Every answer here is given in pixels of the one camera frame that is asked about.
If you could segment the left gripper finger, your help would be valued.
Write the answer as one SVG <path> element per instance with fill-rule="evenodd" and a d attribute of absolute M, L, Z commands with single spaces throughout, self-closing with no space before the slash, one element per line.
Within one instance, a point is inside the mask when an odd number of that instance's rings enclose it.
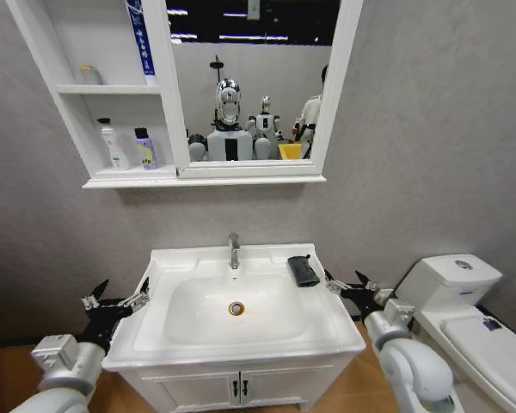
<path fill-rule="evenodd" d="M 118 303 L 118 307 L 122 308 L 126 314 L 133 314 L 141 309 L 143 306 L 147 304 L 150 299 L 149 291 L 150 291 L 150 279 L 148 277 L 145 278 L 143 284 L 141 285 L 139 291 L 134 293 L 130 297 L 121 300 Z"/>
<path fill-rule="evenodd" d="M 99 298 L 107 288 L 109 279 L 105 279 L 102 283 L 97 285 L 89 295 L 81 297 L 85 310 L 91 310 L 99 306 Z"/>

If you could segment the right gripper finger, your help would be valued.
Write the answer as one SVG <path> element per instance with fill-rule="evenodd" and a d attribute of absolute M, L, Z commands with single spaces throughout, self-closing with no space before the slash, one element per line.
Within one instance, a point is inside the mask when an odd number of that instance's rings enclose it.
<path fill-rule="evenodd" d="M 389 299 L 395 296 L 393 288 L 381 287 L 376 281 L 371 280 L 360 271 L 355 271 L 355 274 L 358 276 L 358 279 L 363 288 L 372 294 L 372 299 L 375 302 L 387 302 Z"/>
<path fill-rule="evenodd" d="M 336 280 L 327 269 L 324 269 L 324 273 L 328 290 L 341 296 L 347 290 L 347 284 Z"/>

